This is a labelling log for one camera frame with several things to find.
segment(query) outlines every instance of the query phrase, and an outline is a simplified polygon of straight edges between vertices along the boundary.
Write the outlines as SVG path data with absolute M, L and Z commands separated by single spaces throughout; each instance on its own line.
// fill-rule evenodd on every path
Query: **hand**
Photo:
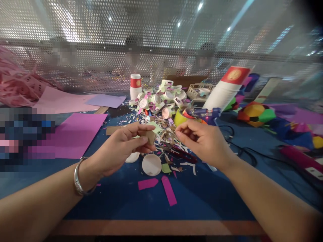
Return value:
M 222 172 L 237 161 L 218 127 L 188 120 L 175 132 L 178 139 L 202 161 Z
M 156 150 L 155 146 L 147 143 L 148 138 L 145 136 L 133 139 L 154 129 L 155 126 L 139 124 L 139 122 L 118 129 L 88 159 L 88 162 L 91 166 L 95 166 L 97 172 L 103 176 L 109 176 L 120 169 L 131 153 L 150 153 Z

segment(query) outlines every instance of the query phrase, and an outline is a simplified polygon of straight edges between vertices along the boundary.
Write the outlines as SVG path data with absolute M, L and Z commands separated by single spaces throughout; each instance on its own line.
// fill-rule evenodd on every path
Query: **red and white paper cup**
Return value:
M 130 75 L 130 99 L 136 99 L 138 94 L 142 92 L 140 74 Z
M 248 77 L 251 70 L 250 68 L 231 66 L 215 86 L 203 108 L 208 110 L 221 108 L 221 110 L 224 110 L 240 90 L 243 81 Z

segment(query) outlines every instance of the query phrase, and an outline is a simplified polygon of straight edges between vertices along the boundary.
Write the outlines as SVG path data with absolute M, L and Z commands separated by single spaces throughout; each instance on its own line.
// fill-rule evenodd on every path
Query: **forearm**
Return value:
M 242 160 L 224 174 L 272 241 L 312 241 L 317 210 Z
M 76 164 L 0 200 L 2 241 L 43 241 L 59 221 L 82 198 L 74 185 Z M 87 160 L 79 167 L 84 190 L 100 177 Z

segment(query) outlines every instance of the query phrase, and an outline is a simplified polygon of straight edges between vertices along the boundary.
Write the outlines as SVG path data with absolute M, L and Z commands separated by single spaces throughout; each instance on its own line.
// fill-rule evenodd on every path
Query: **wire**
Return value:
M 249 151 L 252 151 L 252 152 L 254 152 L 254 153 L 256 153 L 256 154 L 258 154 L 258 155 L 260 155 L 260 156 L 263 156 L 263 157 L 266 157 L 266 158 L 268 158 L 268 159 L 271 159 L 271 160 L 275 160 L 275 161 L 278 161 L 278 162 L 282 162 L 282 163 L 285 163 L 285 164 L 287 164 L 287 165 L 289 165 L 290 167 L 292 167 L 316 192 L 318 192 L 320 195 L 322 195 L 322 191 L 316 186 L 316 185 L 314 185 L 313 183 L 312 183 L 312 181 L 311 181 L 311 179 L 309 178 L 309 175 L 308 174 L 306 174 L 305 173 L 305 171 L 304 170 L 302 170 L 300 167 L 298 167 L 298 165 L 297 164 L 295 164 L 295 163 L 292 163 L 292 162 L 288 162 L 288 161 L 284 161 L 284 160 L 279 160 L 279 159 L 276 159 L 276 158 L 274 158 L 274 157 L 271 157 L 271 156 L 268 156 L 268 155 L 264 155 L 264 154 L 262 154 L 262 153 L 260 153 L 260 152 L 258 152 L 258 151 L 256 151 L 256 150 L 254 150 L 254 149 L 252 149 L 252 148 L 249 148 L 249 147 L 240 147 L 240 146 L 238 146 L 238 145 L 236 145 L 236 144 L 234 144 L 231 140 L 233 139 L 233 137 L 234 137 L 234 134 L 235 134 L 235 131 L 234 131 L 234 129 L 231 127 L 231 126 L 229 126 L 229 125 L 220 125 L 219 126 L 219 128 L 220 127 L 228 127 L 228 128 L 230 128 L 231 129 L 231 136 L 229 136 L 229 139 L 226 139 L 226 141 L 228 142 L 228 143 L 230 143 L 230 144 L 232 144 L 232 145 L 234 145 L 234 146 L 236 146 L 237 148 L 239 148 L 240 149 L 240 151 L 238 152 L 238 156 L 240 157 L 242 154 L 243 154 L 243 152 L 245 152 L 246 154 L 248 154 L 250 157 L 251 157 L 251 159 L 252 159 L 252 165 L 254 166 L 254 167 L 256 167 L 257 166 L 257 164 L 258 164 L 258 161 L 257 161 L 257 159 L 253 156 L 253 154 L 251 154 Z M 311 202 L 310 200 L 308 200 L 296 187 L 295 187 L 295 185 L 293 184 L 293 182 L 289 179 L 289 178 L 287 178 L 283 173 L 282 173 L 282 171 L 280 170 L 280 169 L 278 169 L 278 172 L 283 176 L 283 177 L 285 177 L 288 181 L 289 181 L 289 183 L 300 193 L 300 195 L 303 197 L 303 198 L 305 198 L 307 201 L 309 201 L 310 203 L 312 203 L 313 204 L 313 202 Z

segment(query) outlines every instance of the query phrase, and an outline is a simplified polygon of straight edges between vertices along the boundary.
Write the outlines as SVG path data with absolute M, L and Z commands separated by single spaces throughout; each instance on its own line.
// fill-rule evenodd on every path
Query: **glue gun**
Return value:
M 212 110 L 208 109 L 193 109 L 188 110 L 187 113 L 192 117 L 198 117 L 204 120 L 208 125 L 217 126 L 216 118 L 221 116 L 220 108 L 212 108 Z

